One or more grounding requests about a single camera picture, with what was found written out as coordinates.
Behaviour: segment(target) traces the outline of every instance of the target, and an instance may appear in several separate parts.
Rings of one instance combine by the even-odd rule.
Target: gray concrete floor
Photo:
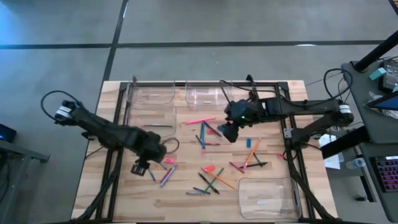
[[[122,0],[1,0],[2,44],[110,44]],[[381,40],[398,29],[387,0],[130,0],[120,43],[204,41]],[[360,59],[374,45],[117,49],[110,80],[319,80],[329,68]],[[398,48],[388,53],[398,54]],[[19,193],[15,223],[70,218],[87,141],[80,128],[53,124],[42,95],[66,90],[94,111],[109,49],[0,50],[0,123],[18,131],[16,144],[51,154],[32,162]],[[338,77],[329,79],[337,93]],[[322,83],[310,99],[327,97]],[[49,98],[55,111],[64,96]],[[340,218],[388,223],[379,203],[355,202],[359,179],[331,179]]]

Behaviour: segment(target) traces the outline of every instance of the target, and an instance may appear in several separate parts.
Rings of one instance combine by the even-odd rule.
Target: clear plastic bin
[[[223,110],[228,100],[221,90],[224,88],[226,96],[233,100],[233,89],[225,83],[212,83],[210,86],[203,86],[201,83],[186,82],[185,100],[191,110]]]
[[[129,125],[152,131],[164,138],[175,133],[176,119],[173,105],[141,105],[139,109],[130,109]]]
[[[174,93],[175,82],[156,83],[156,86],[152,83],[129,82],[126,96],[133,108],[145,110],[151,106],[155,109],[159,105],[170,106]]]
[[[290,177],[239,181],[239,206],[243,218],[297,219],[301,216],[300,195]]]

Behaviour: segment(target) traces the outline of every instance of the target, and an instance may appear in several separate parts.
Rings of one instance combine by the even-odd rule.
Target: wooden tabletop
[[[307,92],[303,81],[287,81],[289,84],[292,100],[307,99]],[[118,97],[120,82],[104,82],[99,99],[97,114],[110,121],[113,120]],[[258,89],[271,90],[269,87]],[[244,90],[233,90],[234,99],[247,98],[248,93]],[[261,98],[272,97],[273,93],[259,93]],[[196,107],[192,108],[185,99],[185,89],[176,88],[174,105],[176,111],[176,128],[172,135],[180,141],[179,149],[166,157],[174,158],[178,167],[164,187],[160,187],[160,179],[164,176],[165,170],[155,162],[152,162],[151,169],[156,181],[153,181],[149,173],[140,177],[130,173],[136,156],[129,150],[124,150],[122,171],[119,180],[118,196],[116,197],[114,222],[271,222],[273,220],[247,220],[240,213],[238,190],[233,190],[224,183],[216,181],[214,186],[220,194],[213,193],[204,196],[190,196],[186,192],[193,192],[192,187],[204,189],[206,184],[199,178],[201,172],[208,180],[212,176],[200,170],[200,167],[215,165],[213,173],[224,168],[220,175],[222,179],[238,189],[239,180],[244,177],[275,179],[289,177],[287,163],[277,157],[282,153],[284,142],[279,122],[264,123],[239,130],[239,137],[236,143],[231,144],[225,138],[219,138],[212,134],[206,134],[206,142],[217,142],[220,146],[207,146],[204,155],[201,154],[201,147],[196,140],[195,134],[200,134],[200,124],[186,125],[186,121],[215,117],[209,121],[214,128],[225,122],[223,109]],[[312,116],[296,116],[298,127],[304,127],[311,123]],[[250,167],[242,174],[229,162],[241,166],[244,164],[251,149],[246,148],[246,139],[252,139],[252,147],[257,139],[262,138],[256,151],[258,158],[268,162],[264,167]],[[172,150],[174,143],[166,144],[168,150]],[[93,152],[100,145],[98,142],[91,142],[87,154]],[[337,216],[335,203],[331,194],[328,176],[323,163],[322,154],[318,149],[308,147],[303,150],[305,167],[310,183],[310,189],[320,203],[333,216]],[[80,184],[73,208],[72,218],[83,213],[85,208],[92,202],[101,186],[101,178],[106,158],[106,150],[100,150],[93,154],[84,163]],[[267,189],[254,189],[259,192]],[[300,192],[302,210],[304,217],[308,217],[305,196]],[[108,197],[104,205],[108,209]]]

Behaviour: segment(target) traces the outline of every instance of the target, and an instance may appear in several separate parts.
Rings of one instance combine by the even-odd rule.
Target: orange pencil
[[[259,146],[260,141],[261,141],[261,138],[259,138],[257,140],[256,145],[254,146],[253,150],[251,151],[248,160],[246,161],[246,163],[243,166],[243,169],[246,169],[246,167],[248,166],[248,163],[250,162],[251,157],[253,156],[254,152],[256,151],[257,147]]]
[[[228,185],[228,187],[231,187],[232,189],[236,190],[231,184],[229,184],[229,183],[227,183],[225,180],[223,180],[223,179],[217,177],[214,173],[212,173],[212,172],[210,172],[210,171],[207,171],[206,169],[203,169],[203,170],[204,170],[206,173],[212,175],[212,176],[213,176],[214,178],[216,178],[217,180],[219,180],[219,181],[221,181],[222,183]]]

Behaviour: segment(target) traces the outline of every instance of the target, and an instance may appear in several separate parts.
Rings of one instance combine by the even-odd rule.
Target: keyboard
[[[371,157],[383,192],[398,192],[398,156]]]

